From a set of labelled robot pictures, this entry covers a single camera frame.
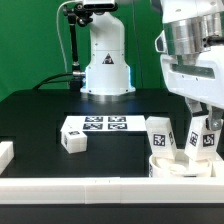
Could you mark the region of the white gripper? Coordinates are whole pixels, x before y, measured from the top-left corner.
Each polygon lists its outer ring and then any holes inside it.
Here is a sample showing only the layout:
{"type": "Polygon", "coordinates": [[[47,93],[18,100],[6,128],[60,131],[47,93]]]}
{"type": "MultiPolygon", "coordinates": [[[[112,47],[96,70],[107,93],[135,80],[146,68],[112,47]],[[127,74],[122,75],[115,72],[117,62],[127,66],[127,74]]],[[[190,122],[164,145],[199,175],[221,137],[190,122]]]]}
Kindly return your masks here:
{"type": "Polygon", "coordinates": [[[155,48],[161,54],[167,89],[186,97],[185,103],[193,117],[206,115],[208,110],[208,129],[220,130],[224,114],[224,46],[212,46],[200,53],[193,69],[180,65],[175,57],[168,55],[164,32],[155,40],[155,48]]]}

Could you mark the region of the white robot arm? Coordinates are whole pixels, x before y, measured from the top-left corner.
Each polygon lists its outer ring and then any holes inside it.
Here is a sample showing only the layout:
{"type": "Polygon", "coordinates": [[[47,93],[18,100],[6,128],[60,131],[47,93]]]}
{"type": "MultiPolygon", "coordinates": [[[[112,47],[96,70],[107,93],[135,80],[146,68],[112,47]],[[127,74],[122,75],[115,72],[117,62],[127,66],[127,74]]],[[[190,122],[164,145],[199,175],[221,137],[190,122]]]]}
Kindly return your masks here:
{"type": "MultiPolygon", "coordinates": [[[[86,90],[118,95],[130,85],[124,60],[124,27],[110,11],[121,0],[84,0],[93,13],[91,62],[86,90]]],[[[221,128],[224,114],[224,0],[150,0],[162,15],[163,30],[155,40],[165,84],[183,96],[192,113],[208,109],[206,125],[221,128]]]]}

